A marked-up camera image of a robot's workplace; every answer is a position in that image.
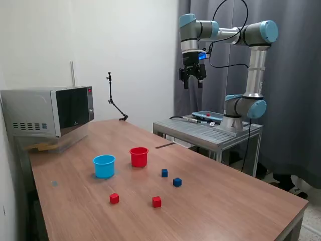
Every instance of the red cube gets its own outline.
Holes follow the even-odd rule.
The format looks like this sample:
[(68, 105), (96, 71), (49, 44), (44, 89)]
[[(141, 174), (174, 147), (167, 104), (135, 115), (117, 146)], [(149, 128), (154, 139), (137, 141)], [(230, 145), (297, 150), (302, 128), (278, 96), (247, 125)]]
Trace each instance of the red cube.
[(113, 193), (109, 196), (109, 200), (112, 204), (119, 203), (119, 195), (117, 193)]
[(157, 197), (152, 198), (152, 206), (153, 207), (161, 207), (161, 205), (162, 205), (161, 197), (157, 196)]

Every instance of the red cup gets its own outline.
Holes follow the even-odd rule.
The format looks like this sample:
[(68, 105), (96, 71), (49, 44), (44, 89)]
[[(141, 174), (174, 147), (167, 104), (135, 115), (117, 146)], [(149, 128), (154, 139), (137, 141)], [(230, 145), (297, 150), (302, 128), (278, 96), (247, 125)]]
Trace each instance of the red cup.
[(146, 147), (135, 147), (130, 149), (131, 164), (133, 167), (144, 167), (147, 165), (147, 153)]

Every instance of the blue cup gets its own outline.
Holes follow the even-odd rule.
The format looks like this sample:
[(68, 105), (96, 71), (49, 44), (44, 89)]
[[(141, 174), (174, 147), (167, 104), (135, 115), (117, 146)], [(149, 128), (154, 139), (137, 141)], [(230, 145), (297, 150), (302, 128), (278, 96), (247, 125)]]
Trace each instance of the blue cup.
[(98, 178), (109, 178), (115, 174), (115, 160), (113, 155), (101, 155), (94, 158), (95, 173)]

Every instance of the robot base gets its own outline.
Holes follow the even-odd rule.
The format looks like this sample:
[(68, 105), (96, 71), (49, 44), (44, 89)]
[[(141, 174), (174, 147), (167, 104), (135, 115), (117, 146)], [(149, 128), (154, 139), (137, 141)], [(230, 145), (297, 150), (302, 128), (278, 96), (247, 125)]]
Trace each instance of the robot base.
[(248, 133), (248, 128), (243, 128), (242, 118), (233, 118), (223, 116), (221, 124), (215, 129), (219, 130), (220, 132), (224, 132), (235, 137), (242, 136), (245, 133)]

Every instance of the white wall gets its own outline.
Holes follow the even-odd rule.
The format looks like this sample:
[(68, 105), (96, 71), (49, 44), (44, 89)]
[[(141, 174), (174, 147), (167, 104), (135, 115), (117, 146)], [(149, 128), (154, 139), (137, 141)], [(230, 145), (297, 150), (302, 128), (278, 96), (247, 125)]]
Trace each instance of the white wall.
[(178, 31), (175, 0), (72, 0), (76, 73), (92, 85), (95, 119), (122, 117), (152, 130), (154, 121), (174, 113), (174, 72)]
[[(0, 66), (0, 89), (4, 88), (6, 86)], [(0, 108), (0, 240), (24, 239), (25, 213), (21, 169), (10, 150)]]
[(0, 61), (8, 88), (72, 85), (68, 0), (0, 1)]
[(0, 62), (8, 88), (92, 85), (95, 119), (147, 130), (174, 112), (177, 0), (5, 0)]

